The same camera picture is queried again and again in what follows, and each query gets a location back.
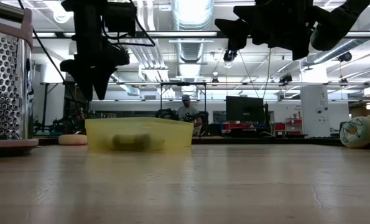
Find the translucent plastic container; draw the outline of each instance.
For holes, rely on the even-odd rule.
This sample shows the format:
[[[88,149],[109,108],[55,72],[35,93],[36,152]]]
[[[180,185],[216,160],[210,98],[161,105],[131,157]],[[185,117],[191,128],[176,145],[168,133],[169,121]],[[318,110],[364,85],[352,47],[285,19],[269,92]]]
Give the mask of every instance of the translucent plastic container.
[[[85,121],[91,152],[190,151],[193,124],[160,118],[110,118]]]

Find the person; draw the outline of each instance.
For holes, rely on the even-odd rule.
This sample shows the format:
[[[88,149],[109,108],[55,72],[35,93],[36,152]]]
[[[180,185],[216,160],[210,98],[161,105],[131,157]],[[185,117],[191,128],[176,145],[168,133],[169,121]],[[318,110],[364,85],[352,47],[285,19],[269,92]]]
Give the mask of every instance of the person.
[[[190,104],[190,96],[189,95],[183,95],[182,96],[182,102],[183,105],[178,108],[178,116],[181,121],[185,120],[185,115],[190,114],[190,115],[195,115],[198,114],[198,110]],[[197,118],[194,120],[195,127],[199,127],[203,125],[203,121],[201,118]]]

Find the wooden table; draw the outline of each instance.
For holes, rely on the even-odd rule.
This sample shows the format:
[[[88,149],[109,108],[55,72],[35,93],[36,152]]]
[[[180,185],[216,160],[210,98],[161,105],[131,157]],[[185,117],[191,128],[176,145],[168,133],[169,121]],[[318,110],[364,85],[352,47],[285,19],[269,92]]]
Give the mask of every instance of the wooden table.
[[[370,151],[42,147],[0,158],[0,223],[370,223]]]

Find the white column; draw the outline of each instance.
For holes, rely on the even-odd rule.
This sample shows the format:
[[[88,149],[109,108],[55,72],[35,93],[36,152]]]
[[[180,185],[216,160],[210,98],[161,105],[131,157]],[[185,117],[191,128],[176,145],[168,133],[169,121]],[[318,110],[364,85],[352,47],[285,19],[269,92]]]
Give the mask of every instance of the white column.
[[[300,81],[303,83],[328,82],[324,64],[303,67],[301,63]],[[301,87],[302,127],[307,138],[330,137],[330,116],[328,114],[327,86]]]

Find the computer monitor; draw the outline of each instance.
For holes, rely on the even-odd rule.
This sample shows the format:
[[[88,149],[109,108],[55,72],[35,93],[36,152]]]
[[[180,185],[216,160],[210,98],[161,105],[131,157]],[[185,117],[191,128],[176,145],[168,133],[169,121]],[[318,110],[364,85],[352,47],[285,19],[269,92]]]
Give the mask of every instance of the computer monitor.
[[[265,123],[264,99],[227,96],[226,120]]]

